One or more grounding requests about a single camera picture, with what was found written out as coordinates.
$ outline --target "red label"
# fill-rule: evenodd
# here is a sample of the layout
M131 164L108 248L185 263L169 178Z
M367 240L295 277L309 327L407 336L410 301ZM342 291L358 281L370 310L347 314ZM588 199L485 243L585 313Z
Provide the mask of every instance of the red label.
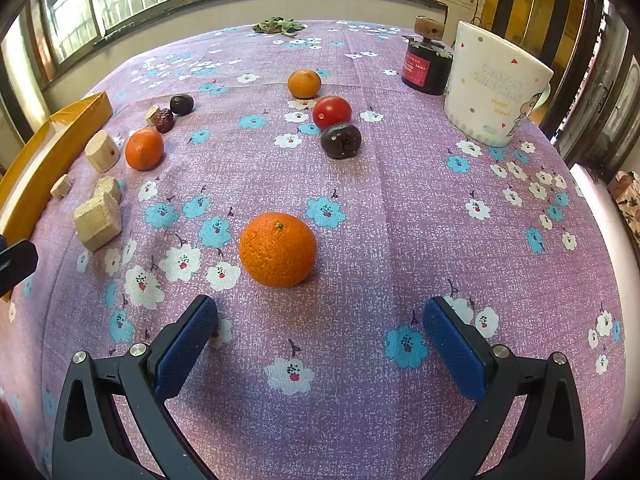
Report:
M402 68L402 76L418 86L424 85L429 71L429 61L421 57L414 56L407 52L404 56L404 67Z

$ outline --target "table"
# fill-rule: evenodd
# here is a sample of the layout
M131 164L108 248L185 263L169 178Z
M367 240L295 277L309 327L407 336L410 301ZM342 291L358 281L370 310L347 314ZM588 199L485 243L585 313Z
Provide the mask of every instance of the table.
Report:
M465 138L443 97L401 82L407 31L305 25L295 39L234 27L177 41L94 88L111 98L105 128L119 145L172 94L196 105L164 135L157 168L141 173L121 157L108 172L124 190L123 229L105 247L89 254L74 233L73 210L98 179L84 155L69 195L38 222L38 269L0 321L10 357L0 384L36 463L50 465L74 352L123 354L204 293L220 330L167 407L216 475L421 478L473 407L420 327L425 301L443 295L491 344L568 356L590 478L620 416L623 320L602 236L567 167L530 121L504 150ZM355 158L322 152L308 104L287 91L300 68L321 75L321 95L350 102L363 137ZM242 229L268 211L303 219L318 239L316 270L295 288L265 288L241 268Z

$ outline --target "white ceramic mug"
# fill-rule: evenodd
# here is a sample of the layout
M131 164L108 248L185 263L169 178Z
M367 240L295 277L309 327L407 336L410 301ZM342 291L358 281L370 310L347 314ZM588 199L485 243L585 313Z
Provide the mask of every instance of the white ceramic mug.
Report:
M458 22L445 115L469 137L506 146L554 72L513 43Z

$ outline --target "dark purple fruit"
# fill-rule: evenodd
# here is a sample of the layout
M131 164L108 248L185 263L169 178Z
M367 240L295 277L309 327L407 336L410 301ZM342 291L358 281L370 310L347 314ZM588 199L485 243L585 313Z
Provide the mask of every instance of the dark purple fruit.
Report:
M158 118L156 119L156 130L161 134L165 134L174 127L174 124L174 113L169 110L169 108L163 108L160 110Z
M320 146L331 158L355 156L361 144L360 130L351 123L333 124L320 135Z
M193 111L193 97L187 94L176 94L169 102L169 108L176 115L187 115Z

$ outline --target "large orange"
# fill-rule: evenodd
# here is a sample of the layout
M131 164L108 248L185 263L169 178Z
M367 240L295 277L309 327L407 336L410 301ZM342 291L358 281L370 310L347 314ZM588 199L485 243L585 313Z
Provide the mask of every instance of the large orange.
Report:
M265 213L249 222L240 237L240 261L266 286L294 286L316 264L316 238L302 220L285 213Z
M146 171L154 167L164 153L162 135L155 128L136 131L124 149L124 156L134 170Z
M296 70L287 81L289 91L297 99L311 99L318 94L322 81L313 70Z

